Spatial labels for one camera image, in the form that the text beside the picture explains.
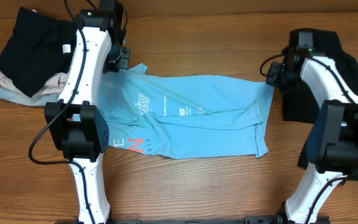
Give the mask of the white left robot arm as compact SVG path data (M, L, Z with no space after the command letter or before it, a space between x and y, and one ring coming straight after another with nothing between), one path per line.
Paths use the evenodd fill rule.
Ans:
M112 223L103 180L103 156L109 129L98 108L99 86L107 72L127 69L127 11L116 15L83 10L69 78L57 102L44 115L55 147L62 151L75 179L80 211L76 223Z

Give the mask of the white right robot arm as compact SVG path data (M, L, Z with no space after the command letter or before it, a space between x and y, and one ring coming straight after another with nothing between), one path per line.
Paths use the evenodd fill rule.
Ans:
M289 65L272 62L266 82L280 90L292 81L305 82L319 113L298 161L305 174L272 223L329 223L318 213L332 191L348 180L358 181L358 96L333 59L317 55L293 59Z

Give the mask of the light blue printed t-shirt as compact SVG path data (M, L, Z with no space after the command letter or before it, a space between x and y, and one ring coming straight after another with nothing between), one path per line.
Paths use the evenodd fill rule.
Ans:
M109 145L172 159L267 153L273 88L219 75L156 77L138 64L107 73L99 105Z

